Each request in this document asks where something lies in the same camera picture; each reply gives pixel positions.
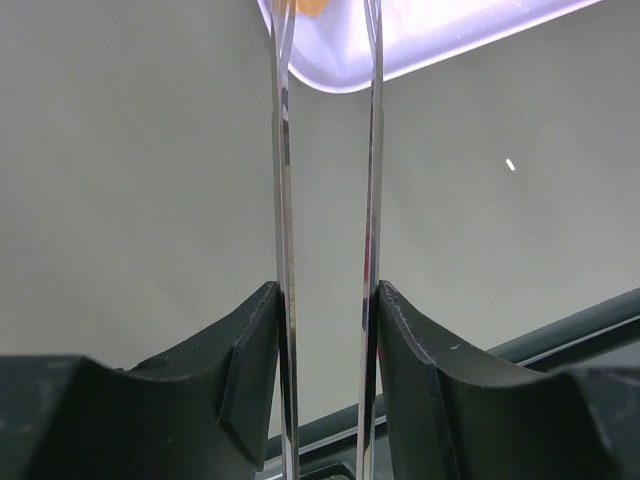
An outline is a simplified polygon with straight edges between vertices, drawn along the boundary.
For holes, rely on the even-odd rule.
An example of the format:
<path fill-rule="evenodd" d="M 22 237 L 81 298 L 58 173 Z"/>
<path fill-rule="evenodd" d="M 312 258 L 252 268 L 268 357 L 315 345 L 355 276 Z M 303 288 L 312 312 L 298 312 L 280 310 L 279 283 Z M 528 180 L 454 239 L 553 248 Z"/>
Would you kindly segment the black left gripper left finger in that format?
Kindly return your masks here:
<path fill-rule="evenodd" d="M 265 463 L 279 289 L 136 367 L 1 359 L 5 479 L 252 479 Z"/>

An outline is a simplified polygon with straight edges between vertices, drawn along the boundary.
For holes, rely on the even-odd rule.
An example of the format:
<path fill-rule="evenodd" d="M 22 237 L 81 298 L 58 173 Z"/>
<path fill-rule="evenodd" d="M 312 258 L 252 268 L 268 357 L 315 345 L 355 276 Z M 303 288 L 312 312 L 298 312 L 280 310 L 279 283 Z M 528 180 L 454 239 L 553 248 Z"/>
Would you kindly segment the orange square chocolate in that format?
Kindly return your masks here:
<path fill-rule="evenodd" d="M 328 0 L 274 0 L 271 4 L 280 13 L 295 8 L 297 14 L 315 17 L 325 10 Z"/>

